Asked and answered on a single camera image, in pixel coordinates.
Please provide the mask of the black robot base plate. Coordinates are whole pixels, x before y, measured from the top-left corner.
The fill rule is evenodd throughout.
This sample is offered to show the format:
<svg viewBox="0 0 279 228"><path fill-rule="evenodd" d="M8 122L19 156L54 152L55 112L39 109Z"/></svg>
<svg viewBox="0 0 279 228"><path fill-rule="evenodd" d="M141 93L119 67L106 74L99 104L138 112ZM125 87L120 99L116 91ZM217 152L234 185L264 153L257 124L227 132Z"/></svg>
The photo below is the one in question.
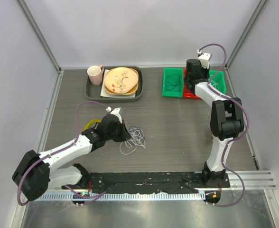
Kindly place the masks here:
<svg viewBox="0 0 279 228"><path fill-rule="evenodd" d="M227 174L223 179L205 181L201 172L91 172L75 185L74 190L91 190L100 194L168 194L196 193L197 189L229 188Z"/></svg>

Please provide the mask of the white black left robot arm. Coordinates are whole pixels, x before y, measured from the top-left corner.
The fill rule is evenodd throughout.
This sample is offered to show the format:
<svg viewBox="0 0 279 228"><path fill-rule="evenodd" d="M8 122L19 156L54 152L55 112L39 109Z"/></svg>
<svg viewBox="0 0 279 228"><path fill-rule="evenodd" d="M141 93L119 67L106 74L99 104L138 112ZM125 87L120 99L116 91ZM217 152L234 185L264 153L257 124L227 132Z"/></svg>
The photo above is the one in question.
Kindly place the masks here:
<svg viewBox="0 0 279 228"><path fill-rule="evenodd" d="M18 194L24 194L28 201L38 199L47 190L65 185L85 189L90 182L87 169L79 163L68 168L62 166L103 147L107 141L121 143L130 138L118 109L115 109L106 114L96 128L84 130L70 142L41 153L34 150L25 153L12 180L18 187Z"/></svg>

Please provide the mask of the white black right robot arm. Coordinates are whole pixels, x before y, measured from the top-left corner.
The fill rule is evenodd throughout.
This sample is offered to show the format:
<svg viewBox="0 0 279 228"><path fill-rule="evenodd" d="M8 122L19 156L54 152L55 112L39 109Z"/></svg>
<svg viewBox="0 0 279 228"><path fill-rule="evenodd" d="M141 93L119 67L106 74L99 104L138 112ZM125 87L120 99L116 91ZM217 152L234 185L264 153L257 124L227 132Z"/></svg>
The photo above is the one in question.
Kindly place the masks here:
<svg viewBox="0 0 279 228"><path fill-rule="evenodd" d="M201 60L186 61L185 85L211 107L213 145L202 170L202 182L211 188L225 178L227 156L233 140L244 130L244 118L241 100L221 93L208 79L209 69L203 68Z"/></svg>

